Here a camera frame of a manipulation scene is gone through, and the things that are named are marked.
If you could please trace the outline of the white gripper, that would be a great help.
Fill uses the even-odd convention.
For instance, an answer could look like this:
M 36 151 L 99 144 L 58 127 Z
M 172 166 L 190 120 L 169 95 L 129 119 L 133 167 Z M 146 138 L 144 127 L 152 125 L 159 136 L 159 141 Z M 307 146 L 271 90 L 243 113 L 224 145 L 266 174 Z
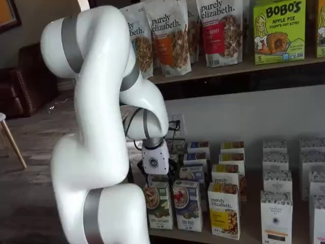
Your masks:
M 151 175 L 167 175 L 169 172 L 169 151 L 165 141 L 154 148 L 142 147 L 142 162 L 147 175 L 147 186 L 152 186 Z

